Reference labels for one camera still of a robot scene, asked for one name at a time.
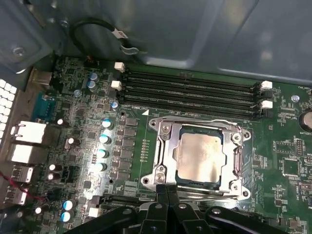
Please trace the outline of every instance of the red wire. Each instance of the red wire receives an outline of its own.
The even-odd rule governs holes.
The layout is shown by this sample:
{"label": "red wire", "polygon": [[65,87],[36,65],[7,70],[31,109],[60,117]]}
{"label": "red wire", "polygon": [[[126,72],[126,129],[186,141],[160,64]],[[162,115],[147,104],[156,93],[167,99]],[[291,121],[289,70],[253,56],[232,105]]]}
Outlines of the red wire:
{"label": "red wire", "polygon": [[0,176],[3,179],[5,179],[6,181],[8,181],[14,188],[17,188],[20,191],[22,191],[23,193],[26,193],[27,197],[34,198],[34,199],[37,199],[37,200],[40,200],[40,201],[44,201],[45,200],[45,198],[42,197],[42,196],[31,195],[27,190],[25,190],[21,186],[17,185],[11,178],[5,176],[1,171],[0,171]]}

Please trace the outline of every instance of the metal panel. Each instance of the metal panel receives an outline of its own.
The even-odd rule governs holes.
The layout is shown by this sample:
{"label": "metal panel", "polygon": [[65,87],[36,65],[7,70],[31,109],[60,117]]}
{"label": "metal panel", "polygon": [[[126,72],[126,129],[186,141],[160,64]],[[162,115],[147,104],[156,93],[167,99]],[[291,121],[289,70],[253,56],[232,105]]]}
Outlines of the metal panel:
{"label": "metal panel", "polygon": [[[312,83],[311,0],[31,2],[70,23],[85,17],[107,20],[148,52],[140,55],[146,64]],[[85,26],[79,31],[94,56],[126,59],[105,29]],[[66,54],[79,52],[69,44]]]}
{"label": "metal panel", "polygon": [[24,4],[22,0],[0,1],[2,79],[23,88],[26,77],[16,75],[16,72],[28,68],[53,50],[61,49],[66,38],[64,30],[59,24],[47,23],[46,20],[32,5]]}

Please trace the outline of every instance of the cpu socket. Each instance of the cpu socket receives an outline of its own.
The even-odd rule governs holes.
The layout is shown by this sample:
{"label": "cpu socket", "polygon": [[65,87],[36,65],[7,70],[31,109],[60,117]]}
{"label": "cpu socket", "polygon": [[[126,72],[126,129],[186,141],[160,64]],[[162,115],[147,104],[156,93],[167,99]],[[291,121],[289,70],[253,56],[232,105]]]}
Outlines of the cpu socket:
{"label": "cpu socket", "polygon": [[237,123],[167,116],[149,121],[157,131],[153,172],[141,183],[156,191],[157,184],[176,184],[188,199],[250,197],[242,184],[243,142],[251,133]]}

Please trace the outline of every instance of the motherboard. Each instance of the motherboard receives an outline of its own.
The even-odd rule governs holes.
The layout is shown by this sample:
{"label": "motherboard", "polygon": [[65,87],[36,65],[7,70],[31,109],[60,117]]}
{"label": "motherboard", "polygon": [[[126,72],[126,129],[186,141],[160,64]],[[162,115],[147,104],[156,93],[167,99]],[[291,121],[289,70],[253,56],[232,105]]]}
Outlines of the motherboard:
{"label": "motherboard", "polygon": [[[153,186],[177,183],[176,171],[188,202],[190,189],[209,182],[213,191],[220,177],[240,178],[221,196],[194,198],[201,209],[218,205],[269,217],[289,233],[311,230],[310,87],[110,61],[86,66],[70,57],[57,60],[52,86],[32,116],[60,128],[37,184],[38,194],[53,196],[26,217],[33,233],[64,233],[115,207],[154,201]],[[156,167],[177,127],[184,131],[171,155],[178,164]],[[238,158],[231,168],[220,160],[227,140]]]}

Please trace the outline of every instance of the green circuit board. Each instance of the green circuit board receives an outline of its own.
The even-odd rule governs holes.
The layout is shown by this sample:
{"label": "green circuit board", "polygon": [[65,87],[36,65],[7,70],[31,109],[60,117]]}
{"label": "green circuit board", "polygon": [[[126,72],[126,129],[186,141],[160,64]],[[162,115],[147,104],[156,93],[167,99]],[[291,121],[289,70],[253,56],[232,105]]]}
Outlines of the green circuit board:
{"label": "green circuit board", "polygon": [[[257,82],[252,79],[168,68],[134,64],[127,66],[136,71],[173,76],[187,73],[196,78],[237,84],[253,85]],[[100,79],[98,90],[93,93],[87,88],[91,72],[96,72]],[[58,147],[51,150],[48,164],[74,166],[77,173],[72,183],[39,183],[40,193],[61,188],[62,197],[60,201],[51,202],[49,212],[28,217],[27,224],[33,233],[60,234],[87,221],[93,195],[114,194],[153,200],[155,193],[140,184],[142,176],[152,171],[156,148],[156,133],[148,127],[148,121],[168,115],[197,119],[216,118],[132,105],[121,105],[117,111],[113,111],[110,108],[113,99],[108,94],[113,72],[113,62],[101,61],[97,68],[85,68],[83,61],[78,58],[63,57],[57,61],[54,76],[59,78],[63,86],[61,95],[55,96],[50,122],[53,124],[55,120],[64,118],[71,127],[62,129]],[[75,97],[75,90],[81,90],[82,95]],[[293,102],[293,95],[299,96],[300,101]],[[298,118],[311,105],[309,87],[273,82],[272,118],[255,121],[231,119],[252,133],[252,139],[243,148],[244,186],[251,191],[251,198],[240,202],[206,202],[206,205],[237,207],[241,211],[275,218],[277,223],[280,222],[280,228],[289,233],[309,233],[312,228],[312,223],[309,222],[312,220],[312,204],[309,205],[309,196],[312,195],[312,133],[300,127]],[[113,123],[113,129],[103,129],[101,123],[105,118]],[[128,136],[124,136],[125,131],[130,132]],[[99,147],[103,148],[99,143],[99,136],[103,133],[112,142],[104,146],[109,156],[100,161],[107,165],[107,169],[96,174],[90,168],[98,162],[96,152]],[[81,144],[65,150],[68,137],[81,139]],[[116,161],[116,156],[120,157],[123,150],[116,145],[119,140],[129,140],[129,147],[126,149],[128,154]],[[86,186],[85,181],[90,181],[91,185]],[[76,200],[77,205],[72,211],[71,220],[64,223],[60,221],[60,216],[64,212],[62,204],[68,199]],[[101,212],[106,211],[107,207],[102,207]]]}

